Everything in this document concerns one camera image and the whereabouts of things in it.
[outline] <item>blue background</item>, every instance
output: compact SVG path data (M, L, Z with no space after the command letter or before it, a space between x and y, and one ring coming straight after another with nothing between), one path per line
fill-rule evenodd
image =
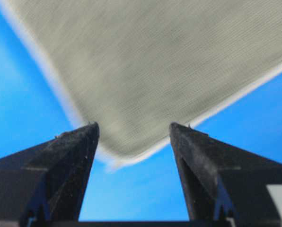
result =
M0 14L0 157L72 129ZM282 73L196 129L282 163ZM80 220L188 220L171 146L112 174L95 160Z

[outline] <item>black tool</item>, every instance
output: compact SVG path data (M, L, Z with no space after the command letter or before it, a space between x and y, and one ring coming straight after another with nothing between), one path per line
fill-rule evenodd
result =
M281 226L268 185L282 185L282 164L176 123L170 137L191 221L78 222L99 138L93 123L0 159L0 227Z

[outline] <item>gray fabric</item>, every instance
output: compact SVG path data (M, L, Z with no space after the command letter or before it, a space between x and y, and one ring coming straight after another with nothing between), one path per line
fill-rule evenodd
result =
M6 0L118 158L282 62L282 0Z

